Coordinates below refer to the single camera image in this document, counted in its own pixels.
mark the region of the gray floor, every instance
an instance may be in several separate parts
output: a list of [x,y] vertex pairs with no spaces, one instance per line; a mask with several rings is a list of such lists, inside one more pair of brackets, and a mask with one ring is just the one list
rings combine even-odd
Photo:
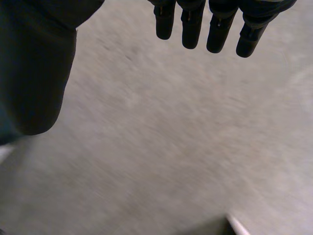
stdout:
[[152,6],[108,0],[79,28],[56,125],[0,166],[15,235],[313,234],[313,1],[273,21],[254,55],[155,36]]

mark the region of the floor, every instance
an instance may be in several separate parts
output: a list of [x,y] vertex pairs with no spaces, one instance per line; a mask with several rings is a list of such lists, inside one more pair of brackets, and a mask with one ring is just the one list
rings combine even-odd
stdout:
[[313,234],[313,1],[236,56],[155,35],[153,7],[107,0],[78,29],[60,117],[0,166],[0,228],[14,235]]

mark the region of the white object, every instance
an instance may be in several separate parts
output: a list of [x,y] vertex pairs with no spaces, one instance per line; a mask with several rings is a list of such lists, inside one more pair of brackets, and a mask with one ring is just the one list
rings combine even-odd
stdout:
[[0,146],[0,164],[10,155],[10,153],[12,153],[13,149],[14,145],[12,144]]
[[229,215],[227,219],[237,235],[250,235],[247,229],[235,217]]

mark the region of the gloved hand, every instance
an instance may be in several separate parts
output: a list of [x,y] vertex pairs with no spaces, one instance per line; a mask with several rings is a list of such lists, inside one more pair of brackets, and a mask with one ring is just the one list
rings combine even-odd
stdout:
[[[188,49],[197,46],[206,0],[148,0],[154,6],[156,34],[169,39],[174,22],[176,2],[182,7],[182,44]],[[279,13],[292,7],[297,0],[209,0],[213,17],[207,40],[207,49],[219,53],[227,39],[238,8],[243,12],[245,25],[240,33],[237,54],[249,57],[257,46],[264,30]]]

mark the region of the black glove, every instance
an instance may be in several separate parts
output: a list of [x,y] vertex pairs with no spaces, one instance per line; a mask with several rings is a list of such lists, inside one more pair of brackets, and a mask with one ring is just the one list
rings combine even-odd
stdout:
[[[161,39],[171,36],[176,1],[182,7],[182,44],[188,49],[197,46],[203,9],[206,0],[148,0],[154,6],[156,34]],[[237,54],[249,57],[264,30],[279,13],[292,7],[297,0],[209,0],[213,13],[207,49],[212,53],[222,50],[238,8],[243,11],[245,25],[240,33]]]

